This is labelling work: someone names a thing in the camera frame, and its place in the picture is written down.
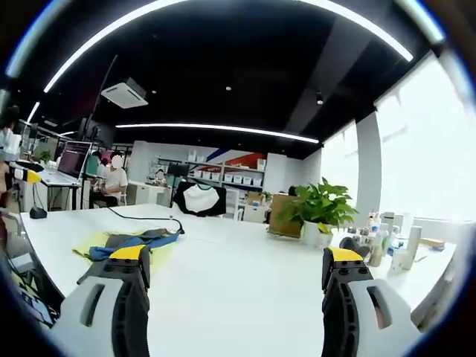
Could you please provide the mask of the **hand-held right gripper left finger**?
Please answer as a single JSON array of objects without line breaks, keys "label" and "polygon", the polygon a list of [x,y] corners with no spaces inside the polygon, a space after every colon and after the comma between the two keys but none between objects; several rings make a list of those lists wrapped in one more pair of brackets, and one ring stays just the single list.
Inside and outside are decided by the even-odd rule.
[{"label": "hand-held right gripper left finger", "polygon": [[95,262],[62,302],[51,338],[67,356],[148,356],[146,245]]}]

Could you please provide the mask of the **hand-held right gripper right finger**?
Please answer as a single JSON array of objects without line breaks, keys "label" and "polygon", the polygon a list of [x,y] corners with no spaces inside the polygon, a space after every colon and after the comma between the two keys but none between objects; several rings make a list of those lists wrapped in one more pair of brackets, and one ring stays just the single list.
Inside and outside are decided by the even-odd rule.
[{"label": "hand-held right gripper right finger", "polygon": [[354,251],[323,251],[322,356],[406,356],[421,339],[411,309]]}]

